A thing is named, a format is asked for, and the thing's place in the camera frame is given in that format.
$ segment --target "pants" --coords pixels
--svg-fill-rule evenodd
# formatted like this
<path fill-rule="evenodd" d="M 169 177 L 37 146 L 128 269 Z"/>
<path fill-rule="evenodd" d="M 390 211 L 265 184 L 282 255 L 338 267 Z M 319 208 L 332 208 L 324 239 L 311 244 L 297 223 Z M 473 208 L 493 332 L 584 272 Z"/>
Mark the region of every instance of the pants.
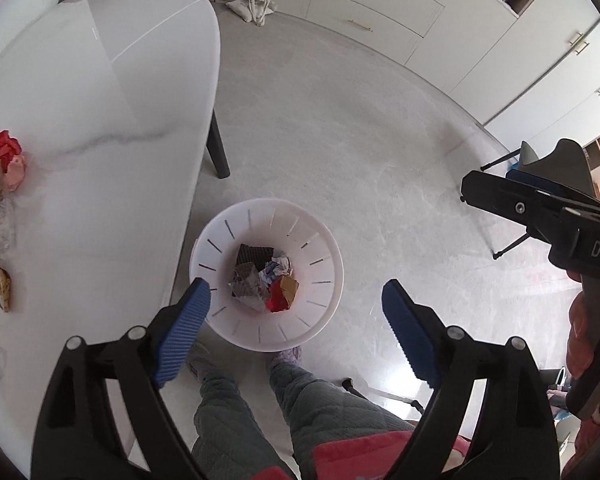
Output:
<path fill-rule="evenodd" d="M 269 383 L 289 425 L 304 480 L 316 479 L 312 452 L 319 444 L 413 430 L 411 424 L 380 406 L 294 365 L 273 367 Z M 295 478 L 264 438 L 234 381 L 220 370 L 212 370 L 200 393 L 202 402 L 194 417 L 199 437 L 192 454 L 209 480 L 248 480 L 272 466 L 279 466 L 289 478 Z"/>

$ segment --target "cabinet handle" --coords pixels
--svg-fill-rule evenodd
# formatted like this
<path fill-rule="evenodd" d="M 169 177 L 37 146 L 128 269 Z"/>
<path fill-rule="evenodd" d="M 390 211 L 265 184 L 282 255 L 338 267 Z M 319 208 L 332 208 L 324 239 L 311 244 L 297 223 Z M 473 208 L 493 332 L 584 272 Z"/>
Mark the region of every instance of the cabinet handle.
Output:
<path fill-rule="evenodd" d="M 371 27 L 365 27 L 364 25 L 361 25 L 358 22 L 354 22 L 353 20 L 347 20 L 349 23 L 353 23 L 354 25 L 357 25 L 360 28 L 364 28 L 365 30 L 368 30 L 369 32 L 373 32 L 373 29 Z"/>
<path fill-rule="evenodd" d="M 570 41 L 569 41 L 569 44 L 570 44 L 571 46 L 575 46 L 575 45 L 577 45 L 577 44 L 580 42 L 580 40 L 581 40 L 582 38 L 584 38 L 584 34 L 581 34 L 581 33 L 579 33 L 579 32 L 576 32 L 575 36 L 574 36 L 573 38 L 571 38 L 571 39 L 570 39 Z"/>
<path fill-rule="evenodd" d="M 590 45 L 590 43 L 587 41 L 583 41 L 582 45 L 583 46 L 578 46 L 573 49 L 573 51 L 576 53 L 576 56 L 579 56 L 580 54 L 582 54 L 584 52 L 584 50 Z"/>

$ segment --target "blue gripper pad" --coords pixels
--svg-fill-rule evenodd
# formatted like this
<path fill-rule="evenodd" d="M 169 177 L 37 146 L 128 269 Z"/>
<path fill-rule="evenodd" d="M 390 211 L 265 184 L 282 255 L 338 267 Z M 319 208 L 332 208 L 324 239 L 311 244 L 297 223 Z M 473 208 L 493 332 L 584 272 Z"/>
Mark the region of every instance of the blue gripper pad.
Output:
<path fill-rule="evenodd" d="M 445 330 L 440 318 L 428 306 L 413 303 L 398 280 L 384 285 L 382 312 L 394 330 L 413 373 L 435 389 L 441 378 L 436 356 Z"/>
<path fill-rule="evenodd" d="M 157 348 L 154 381 L 159 388 L 178 374 L 211 306 L 209 284 L 196 278 L 177 304 L 180 314 Z"/>

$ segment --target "white table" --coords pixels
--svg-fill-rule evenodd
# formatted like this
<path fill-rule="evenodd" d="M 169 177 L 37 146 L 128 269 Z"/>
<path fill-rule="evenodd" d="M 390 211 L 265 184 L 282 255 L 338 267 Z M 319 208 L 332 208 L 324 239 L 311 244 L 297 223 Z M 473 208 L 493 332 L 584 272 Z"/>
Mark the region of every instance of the white table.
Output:
<path fill-rule="evenodd" d="M 219 53 L 207 0 L 68 0 L 0 58 L 0 130 L 30 162 L 4 262 L 0 446 L 27 476 L 66 339 L 119 338 L 169 303 Z"/>

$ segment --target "white trash bin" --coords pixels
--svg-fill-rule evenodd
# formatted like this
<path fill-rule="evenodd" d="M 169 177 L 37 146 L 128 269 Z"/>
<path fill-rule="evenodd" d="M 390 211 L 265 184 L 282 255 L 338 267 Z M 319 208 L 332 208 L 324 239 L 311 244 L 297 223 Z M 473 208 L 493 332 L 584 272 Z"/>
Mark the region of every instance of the white trash bin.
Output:
<path fill-rule="evenodd" d="M 232 298 L 229 283 L 240 244 L 285 251 L 299 287 L 289 310 L 256 312 Z M 342 256 L 327 227 L 286 200 L 254 198 L 232 205 L 198 237 L 189 279 L 211 288 L 209 326 L 227 341 L 277 352 L 309 341 L 336 311 L 343 285 Z"/>

